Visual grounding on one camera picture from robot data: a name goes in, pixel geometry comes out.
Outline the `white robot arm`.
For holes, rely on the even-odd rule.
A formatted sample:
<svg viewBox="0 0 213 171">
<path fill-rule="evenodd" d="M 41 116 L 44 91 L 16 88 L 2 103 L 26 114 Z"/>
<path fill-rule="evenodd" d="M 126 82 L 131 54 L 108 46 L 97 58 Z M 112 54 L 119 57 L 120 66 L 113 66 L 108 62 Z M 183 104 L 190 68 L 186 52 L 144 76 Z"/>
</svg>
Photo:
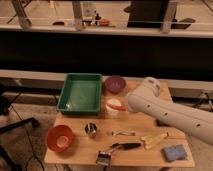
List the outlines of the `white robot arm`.
<svg viewBox="0 0 213 171">
<path fill-rule="evenodd" d="M 127 110 L 143 112 L 201 141 L 213 145 L 213 113 L 159 98 L 161 83 L 146 77 L 126 96 Z"/>
</svg>

